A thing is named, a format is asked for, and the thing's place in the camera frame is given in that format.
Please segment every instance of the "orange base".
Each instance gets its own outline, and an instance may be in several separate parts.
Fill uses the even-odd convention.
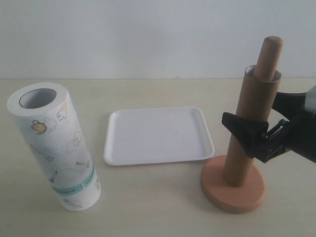
[[[230,213],[247,213],[257,209],[264,197],[265,184],[253,165],[242,187],[231,187],[224,180],[226,156],[211,158],[203,167],[201,186],[205,195],[218,208]]]

